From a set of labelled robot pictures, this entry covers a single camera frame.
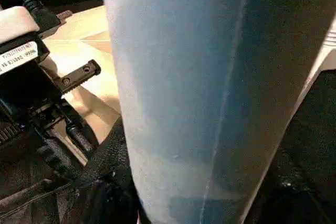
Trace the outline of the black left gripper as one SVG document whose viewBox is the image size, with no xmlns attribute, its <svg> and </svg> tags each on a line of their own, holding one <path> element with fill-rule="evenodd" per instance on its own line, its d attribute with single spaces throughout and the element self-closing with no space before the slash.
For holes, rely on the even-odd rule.
<svg viewBox="0 0 336 224">
<path fill-rule="evenodd" d="M 86 120 L 63 95 L 99 75 L 90 60 L 59 77 L 32 59 L 1 75 L 1 145 L 10 147 L 19 138 L 64 178 L 78 178 L 83 165 L 57 135 L 63 126 L 72 144 L 89 158 L 99 145 Z"/>
</svg>

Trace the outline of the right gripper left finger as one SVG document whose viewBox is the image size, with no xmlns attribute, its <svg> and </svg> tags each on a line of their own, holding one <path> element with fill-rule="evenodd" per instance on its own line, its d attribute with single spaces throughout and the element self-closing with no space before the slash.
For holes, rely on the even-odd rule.
<svg viewBox="0 0 336 224">
<path fill-rule="evenodd" d="M 137 223 L 139 201 L 121 119 L 115 121 L 71 189 L 64 223 Z"/>
</svg>

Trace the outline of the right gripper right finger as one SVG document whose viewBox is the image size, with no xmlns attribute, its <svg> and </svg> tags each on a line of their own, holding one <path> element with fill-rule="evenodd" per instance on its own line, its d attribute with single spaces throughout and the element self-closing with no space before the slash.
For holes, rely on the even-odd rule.
<svg viewBox="0 0 336 224">
<path fill-rule="evenodd" d="M 244 223 L 335 223 L 335 204 L 285 151 L 277 151 Z"/>
</svg>

